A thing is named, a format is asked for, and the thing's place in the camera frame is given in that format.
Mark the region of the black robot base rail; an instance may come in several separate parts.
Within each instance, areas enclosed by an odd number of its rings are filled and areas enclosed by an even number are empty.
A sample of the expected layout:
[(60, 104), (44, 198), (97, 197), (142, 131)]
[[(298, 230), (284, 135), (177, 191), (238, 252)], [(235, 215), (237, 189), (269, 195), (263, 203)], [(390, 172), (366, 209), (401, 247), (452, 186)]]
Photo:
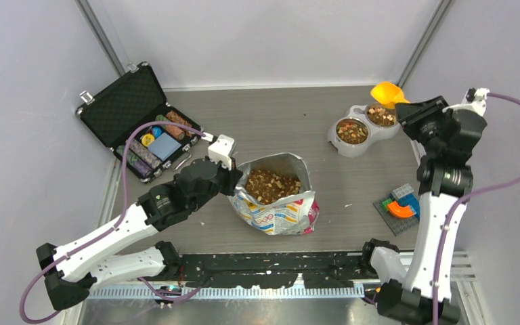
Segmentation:
[(184, 283), (190, 288), (347, 288), (370, 276), (357, 252), (186, 254), (155, 280)]

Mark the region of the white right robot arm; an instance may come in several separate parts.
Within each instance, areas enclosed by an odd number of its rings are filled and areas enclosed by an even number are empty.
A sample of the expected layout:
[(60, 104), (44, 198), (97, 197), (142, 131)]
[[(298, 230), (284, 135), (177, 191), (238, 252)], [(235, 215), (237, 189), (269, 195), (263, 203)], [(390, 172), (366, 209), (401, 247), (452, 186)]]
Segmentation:
[(382, 283), (376, 296), (379, 315), (402, 324), (457, 324), (461, 310), (452, 304), (451, 264), (458, 225), (473, 188), (468, 160), (486, 128), (484, 95), (449, 105), (442, 97), (394, 105), (404, 133), (425, 154), (416, 172), (420, 221), (409, 267), (387, 241), (363, 247), (360, 271)]

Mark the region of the yellow plastic scoop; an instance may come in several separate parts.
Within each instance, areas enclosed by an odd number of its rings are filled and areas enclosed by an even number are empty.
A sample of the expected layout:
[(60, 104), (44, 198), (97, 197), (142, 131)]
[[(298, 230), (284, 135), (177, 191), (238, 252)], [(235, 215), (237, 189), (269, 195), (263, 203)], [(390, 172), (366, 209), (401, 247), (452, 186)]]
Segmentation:
[(403, 90), (389, 81), (383, 81), (375, 85), (371, 89), (370, 95), (380, 105), (384, 106), (387, 109), (395, 109), (396, 104), (410, 103), (410, 101), (407, 100)]

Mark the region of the cat food bag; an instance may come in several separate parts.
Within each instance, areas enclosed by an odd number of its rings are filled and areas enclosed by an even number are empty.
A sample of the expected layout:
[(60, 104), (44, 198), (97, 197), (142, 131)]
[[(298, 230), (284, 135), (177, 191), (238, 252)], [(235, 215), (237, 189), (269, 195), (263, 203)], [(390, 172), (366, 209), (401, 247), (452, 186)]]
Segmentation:
[[(314, 231), (319, 215), (316, 191), (310, 181), (307, 163), (296, 154), (281, 152), (238, 165), (244, 175), (235, 194), (228, 199), (237, 216), (248, 225), (267, 235), (303, 235)], [(244, 189), (253, 169), (263, 169), (280, 176), (297, 177), (302, 183), (300, 192), (268, 205), (259, 204)]]

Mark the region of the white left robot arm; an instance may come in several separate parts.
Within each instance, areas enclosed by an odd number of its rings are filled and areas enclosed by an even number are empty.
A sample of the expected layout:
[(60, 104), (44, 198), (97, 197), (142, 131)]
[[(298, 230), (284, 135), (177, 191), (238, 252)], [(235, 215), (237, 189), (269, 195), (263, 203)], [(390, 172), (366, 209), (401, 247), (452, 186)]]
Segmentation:
[(185, 221), (218, 194), (234, 195), (242, 176), (236, 167), (226, 169), (209, 158), (195, 160), (94, 232), (63, 246), (41, 245), (36, 253), (53, 309), (73, 307), (91, 292), (115, 282), (175, 279), (181, 259), (170, 242), (160, 241), (128, 255), (120, 255), (120, 251)]

